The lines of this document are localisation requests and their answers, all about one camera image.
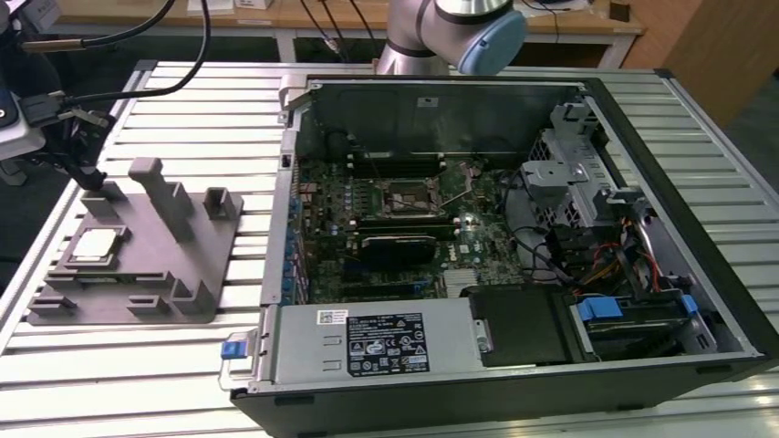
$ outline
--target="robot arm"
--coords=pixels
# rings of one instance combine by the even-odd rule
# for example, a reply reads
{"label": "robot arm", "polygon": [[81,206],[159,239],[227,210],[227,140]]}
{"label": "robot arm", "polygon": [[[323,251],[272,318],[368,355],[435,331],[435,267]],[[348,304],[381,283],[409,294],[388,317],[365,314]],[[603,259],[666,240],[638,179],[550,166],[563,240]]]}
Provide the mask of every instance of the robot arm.
{"label": "robot arm", "polygon": [[493,75],[516,56],[525,20],[511,0],[392,0],[383,75]]}

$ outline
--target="sticker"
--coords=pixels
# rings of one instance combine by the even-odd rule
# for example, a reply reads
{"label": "sticker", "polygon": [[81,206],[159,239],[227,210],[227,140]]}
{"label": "sticker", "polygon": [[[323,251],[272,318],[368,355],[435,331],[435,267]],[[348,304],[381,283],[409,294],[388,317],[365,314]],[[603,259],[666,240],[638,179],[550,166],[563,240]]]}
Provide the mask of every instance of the sticker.
{"label": "sticker", "polygon": [[437,108],[439,98],[417,98],[416,108]]}
{"label": "sticker", "polygon": [[333,324],[345,324],[345,319],[349,316],[349,311],[344,309],[337,310],[317,310],[316,324],[328,326]]}
{"label": "sticker", "polygon": [[269,26],[272,22],[268,20],[237,20],[239,25],[249,25],[249,26]]}
{"label": "sticker", "polygon": [[429,371],[421,313],[347,318],[345,345],[352,377]]}

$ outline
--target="warning label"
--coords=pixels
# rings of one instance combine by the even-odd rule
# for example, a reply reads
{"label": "warning label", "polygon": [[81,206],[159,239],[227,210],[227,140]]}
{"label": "warning label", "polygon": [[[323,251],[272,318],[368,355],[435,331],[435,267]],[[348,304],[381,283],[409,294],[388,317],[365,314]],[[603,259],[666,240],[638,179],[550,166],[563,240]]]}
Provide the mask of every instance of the warning label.
{"label": "warning label", "polygon": [[345,345],[353,377],[429,371],[421,313],[348,317]]}

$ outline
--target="white label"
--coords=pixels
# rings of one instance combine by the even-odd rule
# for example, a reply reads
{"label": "white label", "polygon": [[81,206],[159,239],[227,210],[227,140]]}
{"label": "white label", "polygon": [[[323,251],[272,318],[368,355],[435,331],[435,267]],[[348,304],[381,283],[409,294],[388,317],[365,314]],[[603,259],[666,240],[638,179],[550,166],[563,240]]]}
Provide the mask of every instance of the white label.
{"label": "white label", "polygon": [[268,20],[237,20],[239,25],[249,26],[269,26],[272,23]]}
{"label": "white label", "polygon": [[316,324],[320,326],[345,324],[345,319],[348,316],[349,311],[345,308],[339,310],[317,310]]}
{"label": "white label", "polygon": [[436,108],[439,106],[439,98],[417,98],[416,108]]}
{"label": "white label", "polygon": [[63,11],[55,0],[32,0],[24,7],[24,15],[39,31],[47,30],[61,14]]}

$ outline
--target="aluminum extrusion table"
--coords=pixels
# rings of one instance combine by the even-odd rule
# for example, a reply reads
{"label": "aluminum extrusion table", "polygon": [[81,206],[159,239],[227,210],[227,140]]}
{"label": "aluminum extrusion table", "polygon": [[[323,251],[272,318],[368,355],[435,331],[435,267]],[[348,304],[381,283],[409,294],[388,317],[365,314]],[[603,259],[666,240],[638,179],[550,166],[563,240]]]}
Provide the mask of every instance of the aluminum extrusion table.
{"label": "aluminum extrusion table", "polygon": [[[188,63],[132,74],[127,89],[172,85]],[[263,437],[219,389],[219,346],[257,324],[265,235],[283,127],[280,77],[367,74],[368,66],[205,64],[171,96],[120,102],[101,169],[125,192],[136,156],[159,156],[188,191],[227,186],[245,199],[216,320],[203,325],[33,327],[27,304],[75,232],[84,208],[71,182],[0,298],[0,436]],[[779,198],[672,79],[651,71],[513,68],[505,75],[602,78],[719,249],[774,324],[779,323]],[[624,169],[624,162],[615,162]],[[776,436],[772,372],[698,389],[654,409],[489,422],[381,437]]]}

